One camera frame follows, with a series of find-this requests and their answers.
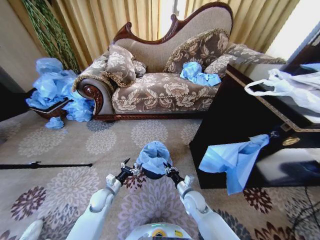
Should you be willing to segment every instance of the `carved wooden frame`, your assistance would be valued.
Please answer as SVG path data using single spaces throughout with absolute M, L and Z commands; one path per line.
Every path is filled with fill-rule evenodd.
M 191 19 L 193 19 L 197 14 L 201 13 L 202 11 L 214 8 L 214 7 L 220 7 L 225 8 L 231 15 L 231 30 L 233 28 L 233 12 L 228 4 L 225 4 L 223 2 L 210 2 L 203 6 L 201 6 L 199 9 L 197 9 L 195 12 L 193 12 L 189 17 L 187 17 L 185 20 L 178 20 L 177 16 L 175 14 L 171 15 L 172 24 L 169 28 L 168 32 L 162 37 L 161 39 L 155 40 L 155 41 L 148 41 L 143 40 L 137 36 L 135 36 L 132 31 L 132 23 L 127 22 L 115 35 L 113 38 L 112 43 L 114 44 L 116 41 L 120 39 L 133 39 L 137 42 L 144 43 L 144 44 L 150 44 L 150 45 L 158 45 L 162 44 L 169 39 L 171 39 L 174 35 L 176 35 L 188 22 L 190 22 Z M 102 120 L 102 121 L 117 121 L 117 120 L 142 120 L 142 119 L 197 119 L 197 118 L 203 118 L 206 114 L 206 111 L 202 112 L 195 112 L 195 113 L 146 113 L 146 114 L 104 114 L 104 115 L 98 115 L 100 110 L 102 109 L 102 106 L 104 104 L 104 99 L 101 91 L 93 85 L 85 85 L 83 87 L 83 92 L 94 99 L 95 102 L 95 109 L 94 109 L 94 116 L 93 118 L 95 120 Z
M 207 3 L 200 8 L 198 8 L 196 11 L 194 11 L 190 16 L 188 16 L 185 20 L 178 20 L 177 16 L 175 14 L 171 15 L 171 20 L 172 24 L 168 30 L 168 32 L 164 35 L 163 38 L 160 38 L 155 41 L 148 41 L 148 40 L 143 40 L 136 35 L 134 35 L 131 31 L 132 23 L 127 22 L 120 30 L 116 33 L 115 37 L 113 38 L 112 44 L 114 44 L 116 41 L 120 39 L 133 39 L 137 42 L 144 43 L 144 44 L 150 44 L 150 45 L 157 45 L 157 44 L 162 44 L 169 39 L 171 39 L 174 35 L 176 35 L 188 22 L 190 22 L 191 19 L 193 19 L 197 14 L 201 13 L 202 11 L 209 9 L 209 8 L 214 8 L 214 7 L 220 7 L 220 8 L 225 8 L 228 10 L 228 12 L 231 15 L 231 30 L 232 31 L 233 25 L 234 25 L 234 16 L 233 12 L 230 8 L 230 6 L 226 3 L 223 2 L 210 2 Z

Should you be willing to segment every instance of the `white plastic bag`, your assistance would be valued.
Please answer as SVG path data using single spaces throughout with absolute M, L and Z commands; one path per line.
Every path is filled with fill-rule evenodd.
M 251 82 L 244 87 L 244 90 L 253 96 L 289 96 L 298 106 L 320 113 L 320 71 L 297 76 L 279 69 L 272 69 L 268 73 L 268 80 Z M 258 84 L 274 87 L 274 90 L 252 91 L 250 89 Z

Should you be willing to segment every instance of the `yellow label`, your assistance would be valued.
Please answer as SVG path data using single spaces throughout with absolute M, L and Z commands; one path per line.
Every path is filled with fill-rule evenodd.
M 183 237 L 183 234 L 180 231 L 174 230 L 174 234 L 178 237 Z

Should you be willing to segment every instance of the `carpet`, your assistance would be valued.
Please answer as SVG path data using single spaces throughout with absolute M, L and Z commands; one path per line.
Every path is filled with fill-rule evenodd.
M 93 167 L 0 171 L 0 240 L 17 240 L 36 219 L 43 218 L 40 239 L 63 240 L 83 213 L 91 195 L 105 186 L 105 177 L 120 172 L 121 161 L 133 164 L 142 147 L 163 142 L 181 176 L 196 175 L 188 143 L 200 119 L 65 121 L 51 130 L 46 120 L 29 111 L 0 122 L 1 164 L 93 163 Z M 249 188 L 227 195 L 225 189 L 193 188 L 220 214 L 240 239 L 318 240 L 320 207 L 313 214 L 304 187 Z M 320 187 L 308 187 L 310 201 L 320 200 Z M 136 226 L 168 222 L 180 225 L 194 239 L 198 229 L 168 178 L 130 177 L 115 198 L 101 239 L 123 240 Z

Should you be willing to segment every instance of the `black cable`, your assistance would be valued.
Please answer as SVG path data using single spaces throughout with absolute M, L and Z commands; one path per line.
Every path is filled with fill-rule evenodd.
M 314 206 L 313 206 L 313 204 L 312 204 L 312 202 L 311 202 L 311 200 L 310 200 L 310 197 L 309 197 L 309 194 L 308 194 L 308 187 L 307 187 L 307 186 L 304 187 L 304 191 L 305 191 L 305 195 L 306 195 L 306 197 L 308 198 L 308 201 L 309 201 L 309 203 L 310 203 L 310 205 L 311 205 L 311 209 L 312 209 L 312 214 L 313 214 L 314 220 L 315 220 L 318 228 L 320 229 L 320 224 L 319 224 L 318 219 L 317 219 L 317 216 L 316 216 L 316 214 L 315 214 L 315 208 L 314 208 Z
M 316 216 L 316 213 L 320 212 L 320 208 L 317 209 L 317 210 L 315 210 L 315 207 L 320 204 L 320 201 L 316 202 L 315 204 L 312 204 L 311 199 L 310 199 L 309 194 L 308 194 L 308 187 L 306 187 L 306 186 L 304 187 L 304 192 L 305 192 L 305 195 L 306 195 L 306 197 L 307 197 L 307 199 L 308 199 L 308 201 L 309 201 L 309 207 L 305 207 L 305 208 L 301 209 L 301 211 L 300 211 L 300 213 L 298 214 L 298 216 L 294 219 L 294 223 L 293 223 L 293 226 L 292 226 L 292 228 L 291 228 L 291 232 L 293 233 L 294 236 L 296 236 L 295 230 L 296 230 L 297 225 L 298 225 L 299 223 L 301 223 L 303 220 L 309 218 L 309 217 L 311 216 L 311 214 L 313 215 L 314 220 L 315 220 L 318 228 L 320 229 L 320 225 L 319 225 L 319 223 L 318 223 L 318 219 L 317 219 L 317 216 Z M 309 214 L 309 215 L 307 215 L 307 216 L 304 217 L 304 218 L 299 219 L 300 216 L 301 216 L 305 211 L 307 211 L 307 210 L 309 210 L 309 209 L 311 209 L 312 213 Z

